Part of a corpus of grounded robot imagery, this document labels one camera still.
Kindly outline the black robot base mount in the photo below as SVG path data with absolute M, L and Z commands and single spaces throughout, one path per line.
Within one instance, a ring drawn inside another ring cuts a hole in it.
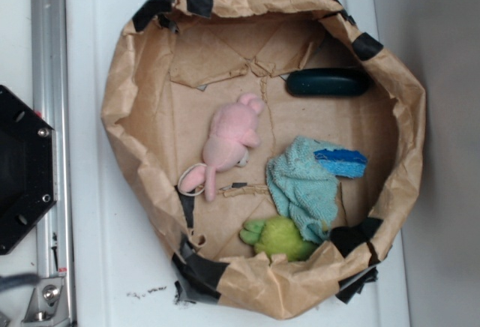
M 9 254 L 56 202 L 53 129 L 1 86 L 1 255 Z

